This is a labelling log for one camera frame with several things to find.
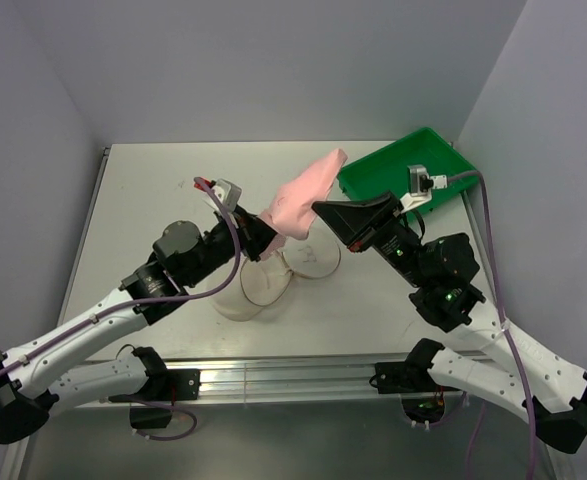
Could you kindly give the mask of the pink bra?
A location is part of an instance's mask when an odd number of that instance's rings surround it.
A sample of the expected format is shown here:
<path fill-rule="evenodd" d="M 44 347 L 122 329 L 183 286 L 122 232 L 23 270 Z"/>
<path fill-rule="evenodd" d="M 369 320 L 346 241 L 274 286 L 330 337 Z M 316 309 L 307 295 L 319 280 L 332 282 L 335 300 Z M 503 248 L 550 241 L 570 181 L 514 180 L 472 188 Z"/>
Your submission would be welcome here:
<path fill-rule="evenodd" d="M 313 162 L 294 180 L 280 186 L 271 204 L 258 218 L 276 232 L 273 240 L 260 254 L 265 260 L 283 247 L 286 240 L 306 240 L 317 218 L 312 205 L 325 201 L 335 179 L 348 159 L 342 149 L 335 149 Z"/>

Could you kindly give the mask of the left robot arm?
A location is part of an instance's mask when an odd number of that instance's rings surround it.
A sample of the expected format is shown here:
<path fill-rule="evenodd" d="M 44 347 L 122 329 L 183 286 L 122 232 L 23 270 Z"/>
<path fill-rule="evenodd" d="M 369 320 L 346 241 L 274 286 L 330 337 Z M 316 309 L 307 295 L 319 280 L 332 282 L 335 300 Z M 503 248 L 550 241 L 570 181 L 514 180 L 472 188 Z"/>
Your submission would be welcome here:
<path fill-rule="evenodd" d="M 98 399 L 148 402 L 167 392 L 166 364 L 151 347 L 112 362 L 85 360 L 112 342 L 151 326 L 188 301 L 190 288 L 227 263 L 258 261 L 283 242 L 258 216 L 220 213 L 209 232 L 190 221 L 164 229 L 149 259 L 97 305 L 40 338 L 0 349 L 0 443 L 39 430 L 55 413 Z"/>

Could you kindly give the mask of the green plastic tray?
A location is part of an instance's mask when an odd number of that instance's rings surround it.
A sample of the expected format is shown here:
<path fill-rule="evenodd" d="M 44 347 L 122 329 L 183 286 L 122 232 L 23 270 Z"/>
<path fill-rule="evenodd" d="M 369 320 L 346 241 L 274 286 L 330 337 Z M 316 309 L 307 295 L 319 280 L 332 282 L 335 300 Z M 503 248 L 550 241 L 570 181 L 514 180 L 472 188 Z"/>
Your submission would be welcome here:
<path fill-rule="evenodd" d="M 474 169 L 439 134 L 424 127 L 345 165 L 337 181 L 350 200 L 368 200 L 387 191 L 400 197 L 409 191 L 408 168 L 414 165 L 445 176 Z"/>

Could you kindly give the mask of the aluminium table frame rail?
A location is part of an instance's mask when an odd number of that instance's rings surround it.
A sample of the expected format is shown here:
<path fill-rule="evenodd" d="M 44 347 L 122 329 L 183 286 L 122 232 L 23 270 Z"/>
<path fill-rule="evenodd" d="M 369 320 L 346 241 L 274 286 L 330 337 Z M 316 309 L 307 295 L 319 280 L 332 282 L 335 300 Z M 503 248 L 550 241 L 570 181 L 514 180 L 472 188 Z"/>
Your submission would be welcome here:
<path fill-rule="evenodd" d="M 165 361 L 150 347 L 127 348 L 115 359 L 52 370 L 51 360 L 32 360 L 10 378 L 29 399 L 52 401 L 53 413 L 93 403 L 124 403 L 158 387 L 170 369 L 200 371 L 197 400 L 203 405 L 368 400 L 375 363 L 364 358 L 250 361 Z"/>

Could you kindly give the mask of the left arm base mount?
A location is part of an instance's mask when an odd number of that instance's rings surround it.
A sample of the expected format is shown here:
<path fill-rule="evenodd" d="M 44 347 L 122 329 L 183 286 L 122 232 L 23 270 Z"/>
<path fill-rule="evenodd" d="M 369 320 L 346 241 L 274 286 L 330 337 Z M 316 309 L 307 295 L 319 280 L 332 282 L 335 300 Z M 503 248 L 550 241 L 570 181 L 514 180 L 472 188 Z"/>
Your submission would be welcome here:
<path fill-rule="evenodd" d="M 177 414 L 167 408 L 176 407 L 181 401 L 197 400 L 200 388 L 200 371 L 198 369 L 170 369 L 166 372 L 159 386 L 132 396 L 134 406 L 129 409 L 129 424 L 135 430 L 166 429 Z"/>

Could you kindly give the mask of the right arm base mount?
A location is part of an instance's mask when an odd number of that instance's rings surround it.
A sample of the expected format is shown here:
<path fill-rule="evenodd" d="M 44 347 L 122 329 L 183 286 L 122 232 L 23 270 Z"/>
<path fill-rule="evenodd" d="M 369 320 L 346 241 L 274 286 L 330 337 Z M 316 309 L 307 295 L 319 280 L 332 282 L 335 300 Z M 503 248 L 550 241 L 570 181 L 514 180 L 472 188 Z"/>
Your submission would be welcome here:
<path fill-rule="evenodd" d="M 411 421 L 425 424 L 442 419 L 445 413 L 444 388 L 427 373 L 407 362 L 379 362 L 374 365 L 374 370 L 368 383 L 380 395 L 425 394 L 425 397 L 401 401 L 402 409 Z"/>

